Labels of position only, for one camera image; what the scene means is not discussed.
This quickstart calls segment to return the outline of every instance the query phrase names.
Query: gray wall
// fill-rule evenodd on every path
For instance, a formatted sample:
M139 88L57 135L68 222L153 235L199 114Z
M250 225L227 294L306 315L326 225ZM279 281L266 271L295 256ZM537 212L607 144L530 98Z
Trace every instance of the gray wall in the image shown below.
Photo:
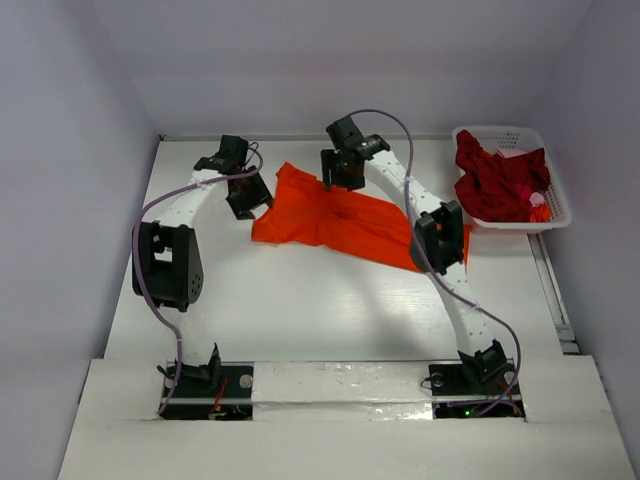
M0 32L0 477L49 479L157 136L87 2L5 1Z
M640 2L597 0L530 123L573 224L546 236L578 340L593 354L640 473Z
M318 133L521 124L591 0L93 2L162 133Z

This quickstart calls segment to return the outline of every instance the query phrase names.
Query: white table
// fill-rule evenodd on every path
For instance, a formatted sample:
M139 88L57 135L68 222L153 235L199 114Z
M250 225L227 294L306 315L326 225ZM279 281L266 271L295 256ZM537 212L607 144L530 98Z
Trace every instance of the white table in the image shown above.
M261 142L272 192L284 161L319 175L326 146ZM405 143L392 146L402 161ZM217 142L162 142L147 201L184 185L195 161L216 151ZM414 174L452 199L450 141L418 141ZM374 186L364 193L382 197ZM258 362L259 415L232 424L156 419L154 367L173 358L175 342L133 294L129 267L60 478L633 478L592 359L562 355L525 235L472 235L468 270L478 301L520 337L528 423L432 421L418 386L426 363L344 361L456 359L433 285L326 248L254 244L250 228L223 204L198 232L206 280L190 313L224 361ZM513 355L506 332L493 331Z

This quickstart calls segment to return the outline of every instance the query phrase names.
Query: wall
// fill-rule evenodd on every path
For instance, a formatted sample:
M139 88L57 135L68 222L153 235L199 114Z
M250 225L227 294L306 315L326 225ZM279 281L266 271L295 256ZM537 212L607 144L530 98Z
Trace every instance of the wall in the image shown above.
M546 236L578 341L593 354L640 473L640 3L597 0L530 123L564 180L570 228Z
M93 2L162 133L320 133L521 124L591 0Z
M0 17L0 477L56 478L157 135L82 0Z

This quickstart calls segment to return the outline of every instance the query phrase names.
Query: folded cloth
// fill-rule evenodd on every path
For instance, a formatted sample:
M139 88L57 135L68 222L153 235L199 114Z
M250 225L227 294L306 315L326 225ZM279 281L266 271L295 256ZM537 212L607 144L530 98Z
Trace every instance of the folded cloth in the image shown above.
M273 208L253 223L254 242L326 245L418 271L409 255L407 217L393 203L342 188L327 191L316 177L290 163L285 163L277 176Z
M544 149L511 158L490 155L466 130L458 134L457 143L456 164L465 171L455 184L462 208L486 222L529 222L531 203L518 185L531 192L549 187Z

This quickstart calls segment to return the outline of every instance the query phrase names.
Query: laundry basket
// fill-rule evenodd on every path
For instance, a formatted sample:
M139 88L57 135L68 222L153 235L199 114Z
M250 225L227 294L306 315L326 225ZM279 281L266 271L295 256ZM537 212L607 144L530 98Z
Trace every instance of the laundry basket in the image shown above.
M501 231L512 231L514 233L535 234L550 230L552 228L566 227L571 223L571 211L565 197L562 186L558 179L558 174L549 156L549 152L542 143L542 138L535 130L521 127L498 127L498 126L471 126L459 127L453 131L453 144L458 148L456 137L462 130L467 130L473 135L482 148L494 154L499 148L517 148L525 152L531 152L538 148L545 149L545 163L551 174L551 183L544 199L551 210L551 219L546 223L507 223L507 222L485 222L472 218L473 222L481 229L496 229Z

